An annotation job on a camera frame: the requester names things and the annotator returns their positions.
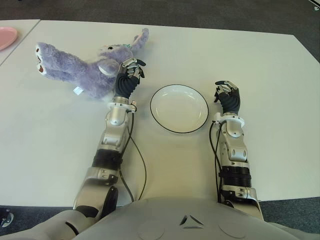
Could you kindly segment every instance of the black wire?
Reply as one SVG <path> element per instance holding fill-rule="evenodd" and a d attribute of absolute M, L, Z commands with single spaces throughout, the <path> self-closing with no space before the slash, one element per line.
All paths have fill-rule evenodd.
<path fill-rule="evenodd" d="M 120 178 L 121 178 L 121 180 L 123 182 L 123 185 L 124 185 L 125 189 L 127 190 L 128 194 L 130 195 L 131 202 L 133 203 L 135 201 L 135 199 L 134 199 L 134 196 L 132 195 L 132 193 L 130 191 L 130 188 L 128 187 L 128 185 L 127 185 L 127 183 L 126 183 L 126 181 L 124 179 L 124 176 L 123 176 L 122 171 L 121 171 L 121 165 L 119 166 L 119 175 L 120 175 Z"/>
<path fill-rule="evenodd" d="M 218 203 L 219 203 L 219 189 L 218 189 L 218 177 L 217 177 L 217 161 L 216 161 L 216 157 L 217 157 L 217 153 L 216 153 L 216 150 L 214 148 L 214 145 L 212 143 L 212 139 L 211 139 L 211 131 L 212 131 L 212 128 L 214 126 L 214 122 L 212 121 L 212 124 L 210 126 L 210 130 L 209 130 L 209 141 L 210 141 L 210 145 L 211 145 L 211 148 L 213 150 L 213 153 L 214 153 L 214 172 L 215 172 L 215 187 L 216 187 L 216 194 L 217 194 L 217 197 L 218 197 Z"/>
<path fill-rule="evenodd" d="M 216 145 L 215 145 L 215 152 L 216 153 L 217 153 L 217 149 L 218 149 L 218 143 L 219 143 L 219 139 L 220 139 L 220 133 L 221 133 L 222 125 L 225 124 L 225 123 L 226 123 L 226 121 L 224 121 L 222 124 L 220 123 L 220 129 L 219 129 L 219 133 L 218 133 L 218 138 L 216 140 Z M 218 164 L 220 165 L 220 161 L 219 161 L 218 156 L 216 156 L 216 160 L 217 160 Z M 222 176 L 220 176 L 219 192 L 218 192 L 218 194 L 219 194 L 218 200 L 220 201 L 220 203 L 221 203 L 221 187 L 222 187 Z"/>
<path fill-rule="evenodd" d="M 142 195 L 144 194 L 145 187 L 146 187 L 146 184 L 147 184 L 147 168 L 146 168 L 146 163 L 145 163 L 144 157 L 142 156 L 142 154 L 141 154 L 141 152 L 140 152 L 140 150 L 139 150 L 136 142 L 134 141 L 134 139 L 132 138 L 132 136 L 131 136 L 130 138 L 131 138 L 133 144 L 135 145 L 135 147 L 136 147 L 136 149 L 137 149 L 137 151 L 138 151 L 138 153 L 139 153 L 139 155 L 140 155 L 140 157 L 141 157 L 141 160 L 142 160 L 142 162 L 143 162 L 143 167 L 144 167 L 144 184 L 143 184 L 143 188 L 142 188 L 142 191 L 141 191 L 141 193 L 140 193 L 140 196 L 139 196 L 139 198 L 138 198 L 138 200 L 140 200 L 141 197 L 142 197 Z"/>
<path fill-rule="evenodd" d="M 135 115 L 134 115 L 133 112 L 132 112 L 131 115 L 132 115 L 131 129 L 130 129 L 130 132 L 129 132 L 129 137 L 128 137 L 125 145 L 124 145 L 124 148 L 123 148 L 123 151 L 122 151 L 122 154 L 121 154 L 121 158 L 123 157 L 123 155 L 124 155 L 124 153 L 125 153 L 125 150 L 126 150 L 126 148 L 127 148 L 127 146 L 128 146 L 128 143 L 129 143 L 129 141 L 130 141 L 130 138 L 131 138 L 132 131 L 133 131 L 133 129 L 134 129 Z M 127 190 L 128 194 L 130 195 L 131 202 L 134 202 L 134 201 L 135 201 L 134 196 L 132 195 L 131 190 L 130 190 L 130 188 L 128 187 L 128 185 L 127 185 L 127 183 L 126 183 L 126 181 L 125 181 L 125 179 L 124 179 L 124 176 L 123 176 L 123 174 L 122 174 L 121 164 L 120 164 L 120 166 L 119 166 L 119 175 L 120 175 L 120 178 L 121 178 L 121 180 L 122 180 L 122 182 L 123 182 L 123 185 L 124 185 L 125 189 Z"/>
<path fill-rule="evenodd" d="M 221 164 L 217 155 L 217 149 L 218 149 L 218 144 L 219 144 L 219 138 L 220 138 L 220 133 L 221 133 L 221 129 L 222 129 L 222 125 L 225 123 L 225 121 L 221 124 L 220 123 L 220 128 L 219 128 L 219 133 L 218 133 L 218 137 L 217 137 L 217 141 L 216 141 L 216 146 L 214 148 L 214 144 L 212 142 L 212 137 L 211 137 L 211 132 L 212 132 L 212 128 L 214 126 L 214 122 L 212 121 L 212 124 L 210 126 L 210 130 L 209 130 L 209 141 L 210 141 L 210 145 L 211 148 L 213 150 L 214 153 L 214 171 L 215 171 L 215 186 L 216 186 L 216 193 L 217 193 L 217 198 L 218 198 L 218 203 L 221 203 L 221 187 L 222 187 L 222 177 L 220 177 L 220 182 L 219 182 L 219 187 L 218 187 L 218 176 L 217 176 L 217 163 L 218 163 L 218 167 L 219 167 L 219 172 L 222 171 L 221 168 Z"/>

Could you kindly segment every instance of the purple stuffed animal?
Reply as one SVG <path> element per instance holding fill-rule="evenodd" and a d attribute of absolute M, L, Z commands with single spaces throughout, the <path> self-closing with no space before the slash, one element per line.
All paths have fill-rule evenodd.
<path fill-rule="evenodd" d="M 45 77 L 70 82 L 93 98 L 102 98 L 114 87 L 120 64 L 132 58 L 148 40 L 149 30 L 134 37 L 133 43 L 103 46 L 94 62 L 56 49 L 50 44 L 38 42 L 35 54 L 39 59 L 38 71 Z"/>

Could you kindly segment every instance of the pink plate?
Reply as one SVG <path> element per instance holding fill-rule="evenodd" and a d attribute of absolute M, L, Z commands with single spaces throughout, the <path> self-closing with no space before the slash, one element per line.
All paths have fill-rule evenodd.
<path fill-rule="evenodd" d="M 9 47 L 18 37 L 18 32 L 13 27 L 0 27 L 0 50 Z"/>

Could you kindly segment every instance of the table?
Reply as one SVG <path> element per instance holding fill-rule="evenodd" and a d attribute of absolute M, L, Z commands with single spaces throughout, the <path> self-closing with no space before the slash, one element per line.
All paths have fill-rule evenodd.
<path fill-rule="evenodd" d="M 21 41 L 28 35 L 28 33 L 37 25 L 39 19 L 32 20 L 1 20 L 0 27 L 12 27 L 17 29 L 18 37 L 9 47 L 0 50 L 0 65 L 11 54 L 13 50 L 21 43 Z"/>
<path fill-rule="evenodd" d="M 0 205 L 71 206 L 91 166 L 105 128 L 106 103 L 73 93 L 75 86 L 41 76 L 37 41 L 82 59 L 108 44 L 129 44 L 142 25 L 41 21 L 0 67 Z M 216 199 L 208 132 L 214 82 L 240 89 L 239 115 L 248 148 L 252 186 L 259 200 L 320 196 L 320 68 L 292 35 L 148 26 L 150 38 L 137 57 L 145 79 L 137 101 L 133 138 L 147 167 L 144 197 Z M 159 88 L 184 84 L 209 106 L 202 128 L 172 133 L 156 123 L 149 104 Z M 144 169 L 130 143 L 123 175 L 139 196 Z M 129 202 L 121 181 L 119 205 Z"/>

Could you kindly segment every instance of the floor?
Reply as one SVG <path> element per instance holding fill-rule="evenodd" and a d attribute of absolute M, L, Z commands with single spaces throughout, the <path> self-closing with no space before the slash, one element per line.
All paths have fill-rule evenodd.
<path fill-rule="evenodd" d="M 0 20 L 42 19 L 227 29 L 294 35 L 320 60 L 320 10 L 308 0 L 1 0 Z M 10 207 L 0 236 L 41 223 L 65 207 Z M 261 202 L 264 218 L 320 233 L 320 198 Z"/>
<path fill-rule="evenodd" d="M 320 10 L 308 0 L 1 0 L 0 20 L 11 19 L 291 34 L 320 60 Z"/>

